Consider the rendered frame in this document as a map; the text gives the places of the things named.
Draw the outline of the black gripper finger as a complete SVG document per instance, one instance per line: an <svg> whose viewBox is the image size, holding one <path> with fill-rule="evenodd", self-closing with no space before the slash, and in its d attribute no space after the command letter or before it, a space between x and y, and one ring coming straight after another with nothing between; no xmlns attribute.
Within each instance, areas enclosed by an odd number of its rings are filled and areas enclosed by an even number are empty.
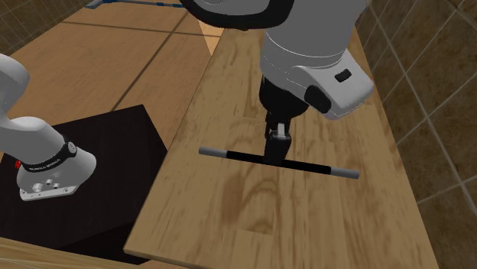
<svg viewBox="0 0 477 269"><path fill-rule="evenodd" d="M264 162L270 165L280 165L285 159L291 144L287 124L267 120L265 140Z"/></svg>

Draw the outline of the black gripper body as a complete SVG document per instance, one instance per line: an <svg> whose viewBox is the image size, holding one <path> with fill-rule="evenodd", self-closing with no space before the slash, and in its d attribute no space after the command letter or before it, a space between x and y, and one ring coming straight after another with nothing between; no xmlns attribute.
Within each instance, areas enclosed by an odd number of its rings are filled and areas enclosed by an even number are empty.
<svg viewBox="0 0 477 269"><path fill-rule="evenodd" d="M261 78L259 99L267 112L279 118L295 118L309 107L304 101L276 86L265 76Z"/></svg>

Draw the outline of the black pen with grey ends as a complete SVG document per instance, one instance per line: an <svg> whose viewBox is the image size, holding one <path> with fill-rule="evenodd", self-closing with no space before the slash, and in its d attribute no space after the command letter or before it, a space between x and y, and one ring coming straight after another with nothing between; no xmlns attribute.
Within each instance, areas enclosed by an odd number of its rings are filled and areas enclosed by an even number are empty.
<svg viewBox="0 0 477 269"><path fill-rule="evenodd" d="M199 147L199 154L212 156L212 157L221 157L221 158L230 159L230 160L240 160L240 161L245 161L245 162L255 163L255 164L266 164L266 165L272 166L272 164L267 163L264 160L263 156L257 155L257 154L248 154L248 153L243 153L238 151L220 150L220 149L215 149L211 147ZM356 180L359 178L359 172L357 170L350 170L350 169L340 168L340 167L331 167L331 166L326 166L321 164L311 164L311 163L295 161L295 160L282 160L279 164L275 164L274 166L289 168L293 170L302 170L306 172L321 173L321 174L332 175L336 177L345 177L345 178L356 179Z"/></svg>

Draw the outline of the black robot stand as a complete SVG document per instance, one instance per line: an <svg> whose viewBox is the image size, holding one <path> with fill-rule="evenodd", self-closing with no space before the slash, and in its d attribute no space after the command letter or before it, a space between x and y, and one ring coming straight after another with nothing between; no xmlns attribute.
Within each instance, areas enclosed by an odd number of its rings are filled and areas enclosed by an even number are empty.
<svg viewBox="0 0 477 269"><path fill-rule="evenodd" d="M24 201L16 159L0 161L0 237L142 264L123 247L167 154L143 105L55 125L96 156L93 175L69 196Z"/></svg>

